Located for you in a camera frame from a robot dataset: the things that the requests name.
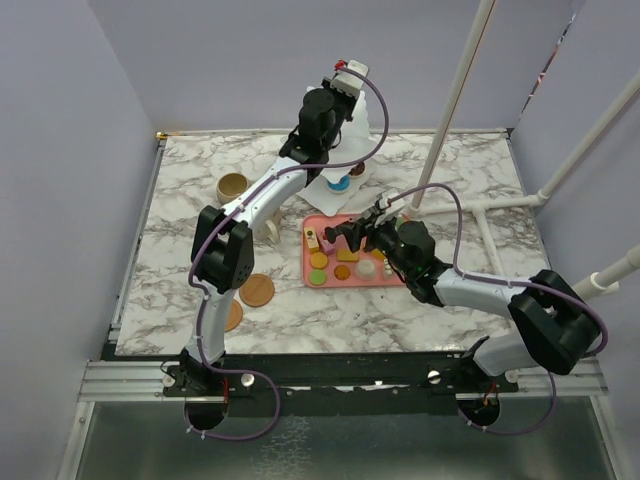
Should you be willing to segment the white three-tier cake stand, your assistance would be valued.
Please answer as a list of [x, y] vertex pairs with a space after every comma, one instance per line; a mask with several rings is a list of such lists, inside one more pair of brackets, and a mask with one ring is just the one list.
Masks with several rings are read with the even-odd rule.
[[[329, 153], [329, 165], [354, 161], [370, 153], [376, 141], [370, 135], [366, 93], [362, 92], [353, 112], [353, 120], [341, 127], [341, 140]], [[326, 216], [334, 216], [346, 205], [369, 176], [375, 171], [376, 163], [369, 159], [364, 172], [353, 176], [348, 168], [325, 168], [309, 186], [297, 193], [314, 208]]]

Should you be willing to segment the blue frosted donut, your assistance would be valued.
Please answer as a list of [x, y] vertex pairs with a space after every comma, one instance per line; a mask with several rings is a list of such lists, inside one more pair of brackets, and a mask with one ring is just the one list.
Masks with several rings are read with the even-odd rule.
[[326, 181], [327, 189], [334, 194], [344, 194], [351, 186], [351, 178], [348, 175], [341, 177], [336, 182]]

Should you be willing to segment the chocolate sprinkled donut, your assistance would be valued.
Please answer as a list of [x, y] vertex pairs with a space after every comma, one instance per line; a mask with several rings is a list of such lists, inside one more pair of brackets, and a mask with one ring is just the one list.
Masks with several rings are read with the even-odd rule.
[[349, 176], [351, 178], [357, 178], [359, 176], [361, 176], [366, 170], [366, 165], [364, 162], [361, 162], [357, 165], [355, 165], [349, 172]]

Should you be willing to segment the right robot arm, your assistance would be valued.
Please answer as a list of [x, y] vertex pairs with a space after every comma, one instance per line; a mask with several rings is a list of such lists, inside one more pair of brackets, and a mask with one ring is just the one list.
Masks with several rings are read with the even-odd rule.
[[514, 322], [513, 332], [481, 339], [468, 350], [459, 378], [469, 390], [481, 391], [510, 370], [541, 367], [567, 375], [607, 342], [603, 322], [554, 271], [530, 279], [460, 272], [436, 257], [435, 241], [421, 221], [360, 218], [328, 227], [325, 235], [331, 243], [345, 239], [353, 252], [380, 251], [421, 303], [466, 307]]

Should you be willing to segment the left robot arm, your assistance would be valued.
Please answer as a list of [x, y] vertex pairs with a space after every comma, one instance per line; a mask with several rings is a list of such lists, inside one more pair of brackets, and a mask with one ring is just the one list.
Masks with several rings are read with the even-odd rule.
[[207, 207], [199, 214], [188, 284], [201, 292], [201, 299], [186, 346], [188, 355], [198, 360], [186, 372], [186, 382], [195, 392], [210, 394], [220, 385], [221, 371], [215, 363], [225, 352], [225, 324], [235, 293], [253, 271], [254, 229], [323, 170], [349, 171], [379, 150], [374, 146], [349, 162], [330, 162], [330, 151], [343, 124], [353, 120], [364, 86], [379, 93], [367, 72], [338, 66], [333, 77], [304, 95], [297, 125], [257, 183], [222, 208]]

